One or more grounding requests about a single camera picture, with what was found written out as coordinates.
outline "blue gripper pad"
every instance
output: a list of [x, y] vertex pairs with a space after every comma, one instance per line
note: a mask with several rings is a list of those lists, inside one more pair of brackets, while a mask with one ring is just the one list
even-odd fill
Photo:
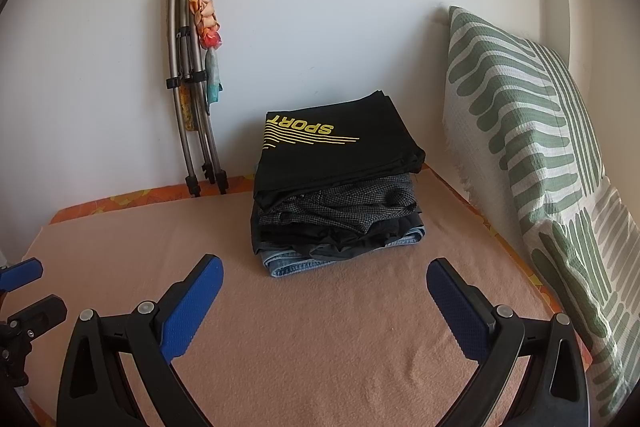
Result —
[[427, 288], [465, 357], [484, 362], [493, 329], [487, 320], [492, 321], [492, 317], [482, 314], [483, 319], [482, 311], [470, 301], [474, 298], [471, 287], [446, 259], [435, 259], [427, 268]]
[[162, 324], [160, 350], [167, 363], [187, 351], [222, 287], [223, 277], [222, 261], [214, 255], [206, 255], [187, 279], [174, 285], [179, 291], [183, 290], [184, 296]]
[[42, 263], [32, 257], [0, 270], [0, 291], [12, 292], [42, 277]]

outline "pink blanket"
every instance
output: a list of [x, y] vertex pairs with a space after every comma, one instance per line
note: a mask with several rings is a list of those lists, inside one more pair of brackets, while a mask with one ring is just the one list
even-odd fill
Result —
[[[174, 367], [216, 427], [431, 426], [475, 370], [425, 285], [428, 263], [447, 257], [494, 304], [548, 319], [538, 290], [478, 216], [434, 174], [416, 176], [427, 235], [418, 245], [272, 279], [250, 245], [250, 193], [158, 203], [45, 227], [29, 256], [44, 277], [10, 294], [6, 316], [49, 293], [66, 323], [33, 344], [30, 396], [54, 415], [74, 322], [84, 308], [128, 313], [157, 300], [206, 252], [225, 282], [187, 353]], [[161, 425], [126, 357], [149, 425]], [[520, 360], [488, 425], [500, 425]]]

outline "black t-shirt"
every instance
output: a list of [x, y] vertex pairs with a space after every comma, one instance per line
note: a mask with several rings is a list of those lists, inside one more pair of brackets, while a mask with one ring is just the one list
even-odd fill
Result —
[[267, 113], [254, 199], [279, 201], [361, 179], [419, 172], [424, 162], [382, 91], [353, 102]]

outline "stack of clothes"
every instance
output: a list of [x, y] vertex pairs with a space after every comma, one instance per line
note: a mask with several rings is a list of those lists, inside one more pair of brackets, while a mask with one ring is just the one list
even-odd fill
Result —
[[409, 172], [424, 151], [381, 91], [270, 112], [255, 175], [252, 243], [273, 277], [424, 236]]

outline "yellow stripe print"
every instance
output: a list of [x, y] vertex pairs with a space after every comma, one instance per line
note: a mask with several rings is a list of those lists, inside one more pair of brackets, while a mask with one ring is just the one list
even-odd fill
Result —
[[262, 149], [265, 150], [274, 148], [279, 142], [290, 144], [304, 143], [308, 145], [315, 145], [318, 143], [345, 145], [347, 143], [355, 143], [359, 139], [360, 138], [350, 136], [318, 136], [317, 134], [305, 132], [302, 130], [282, 128], [279, 127], [276, 123], [268, 121], [264, 126], [264, 142], [262, 144]]

